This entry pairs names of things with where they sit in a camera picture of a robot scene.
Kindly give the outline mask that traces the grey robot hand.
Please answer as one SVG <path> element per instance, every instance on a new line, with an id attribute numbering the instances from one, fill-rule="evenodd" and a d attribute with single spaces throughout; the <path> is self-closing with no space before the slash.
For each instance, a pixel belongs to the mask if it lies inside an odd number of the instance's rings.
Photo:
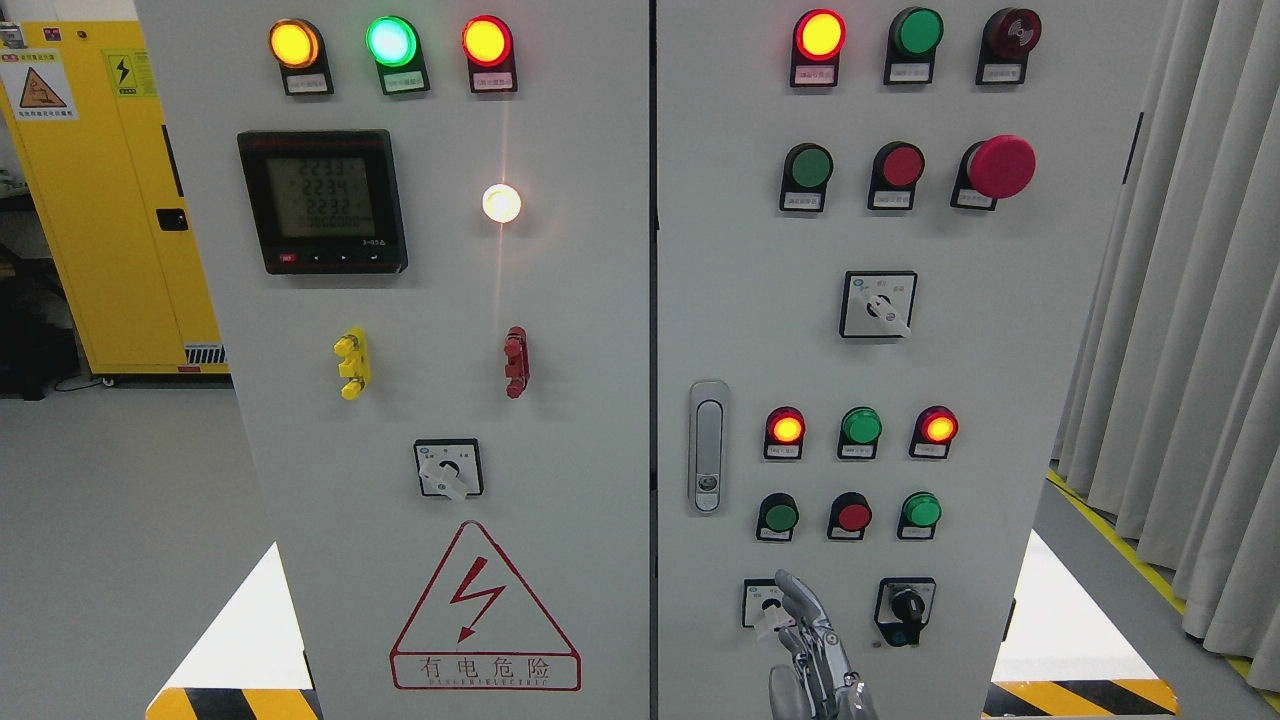
<path id="1" fill-rule="evenodd" d="M 791 664 L 771 669 L 772 717 L 877 719 L 870 691 L 851 667 L 814 591 L 785 569 L 776 571 L 774 582 L 783 593 L 781 607 L 795 624 L 778 630 Z"/>

